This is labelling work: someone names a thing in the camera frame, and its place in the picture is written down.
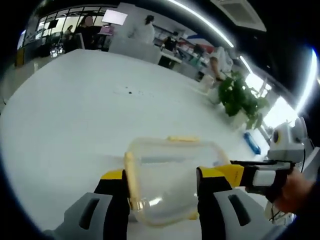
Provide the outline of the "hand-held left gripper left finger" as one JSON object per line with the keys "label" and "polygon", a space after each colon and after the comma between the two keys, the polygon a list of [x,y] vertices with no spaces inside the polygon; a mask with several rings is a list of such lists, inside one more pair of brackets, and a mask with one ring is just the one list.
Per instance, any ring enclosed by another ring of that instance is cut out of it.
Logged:
{"label": "hand-held left gripper left finger", "polygon": [[67,232],[126,232],[130,203],[124,169],[108,171],[94,192],[85,193],[64,213]]}

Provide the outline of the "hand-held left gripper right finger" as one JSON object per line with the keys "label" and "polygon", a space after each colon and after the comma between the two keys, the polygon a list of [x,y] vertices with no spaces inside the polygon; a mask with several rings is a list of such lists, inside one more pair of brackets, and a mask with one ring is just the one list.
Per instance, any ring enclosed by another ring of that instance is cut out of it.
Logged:
{"label": "hand-held left gripper right finger", "polygon": [[242,165],[197,168],[197,211],[203,240],[263,240],[264,209],[239,189],[247,184]]}

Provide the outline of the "person's right hand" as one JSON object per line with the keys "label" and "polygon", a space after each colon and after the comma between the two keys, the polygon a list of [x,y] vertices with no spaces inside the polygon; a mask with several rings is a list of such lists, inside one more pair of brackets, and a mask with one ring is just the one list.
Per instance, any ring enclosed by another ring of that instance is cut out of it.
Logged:
{"label": "person's right hand", "polygon": [[294,168],[287,176],[280,195],[274,200],[273,205],[280,212],[297,214],[306,203],[315,184],[315,180],[306,179],[302,172]]}

